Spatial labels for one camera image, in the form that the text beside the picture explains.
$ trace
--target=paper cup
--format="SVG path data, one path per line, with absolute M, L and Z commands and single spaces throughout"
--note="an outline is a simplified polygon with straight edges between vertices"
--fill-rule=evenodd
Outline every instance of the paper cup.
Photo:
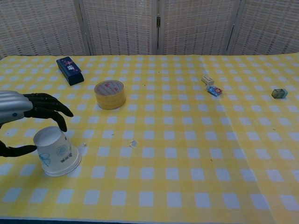
M 75 148 L 59 127 L 50 126 L 40 130 L 33 138 L 37 146 L 42 168 L 49 176 L 61 176 L 71 172 L 81 161 Z

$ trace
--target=robot finger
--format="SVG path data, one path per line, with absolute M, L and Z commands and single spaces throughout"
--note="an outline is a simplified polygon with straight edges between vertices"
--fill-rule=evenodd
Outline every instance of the robot finger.
M 46 108 L 54 111 L 60 111 L 68 117 L 73 117 L 73 113 L 70 111 L 67 106 L 63 105 L 59 101 L 57 102 L 41 102 L 41 101 L 32 101 L 33 107 L 37 108 Z
M 24 94 L 31 102 L 34 101 L 42 101 L 42 102 L 57 102 L 58 99 L 55 97 L 47 94 L 47 93 L 31 93 L 31 94 Z
M 0 141 L 0 156 L 4 157 L 17 157 L 31 153 L 36 150 L 36 146 L 28 145 L 18 148 L 6 147 L 3 142 Z
M 42 118 L 42 119 L 51 118 L 57 122 L 59 128 L 63 132 L 67 131 L 66 123 L 65 123 L 63 116 L 61 116 L 58 112 L 56 112 L 54 110 L 35 107 L 30 111 L 24 112 L 24 116 L 26 118 Z

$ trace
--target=white wicker screen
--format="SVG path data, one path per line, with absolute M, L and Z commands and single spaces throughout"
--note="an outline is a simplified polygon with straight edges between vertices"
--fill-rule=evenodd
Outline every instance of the white wicker screen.
M 0 58 L 86 55 L 72 0 L 0 0 Z
M 247 0 L 230 54 L 299 52 L 298 0 Z
M 166 0 L 164 54 L 221 54 L 240 0 Z
M 95 55 L 152 54 L 153 0 L 83 0 Z

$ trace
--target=black box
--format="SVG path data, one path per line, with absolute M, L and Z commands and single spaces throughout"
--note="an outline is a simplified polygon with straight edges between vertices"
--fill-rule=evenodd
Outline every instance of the black box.
M 56 60 L 58 68 L 70 85 L 81 83 L 84 78 L 80 68 L 71 60 L 70 57 L 64 57 Z

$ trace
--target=clear packing tape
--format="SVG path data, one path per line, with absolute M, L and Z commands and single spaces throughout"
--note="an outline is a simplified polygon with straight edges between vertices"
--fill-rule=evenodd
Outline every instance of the clear packing tape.
M 117 80 L 107 80 L 94 87 L 98 105 L 104 110 L 113 110 L 121 107 L 125 101 L 124 85 Z

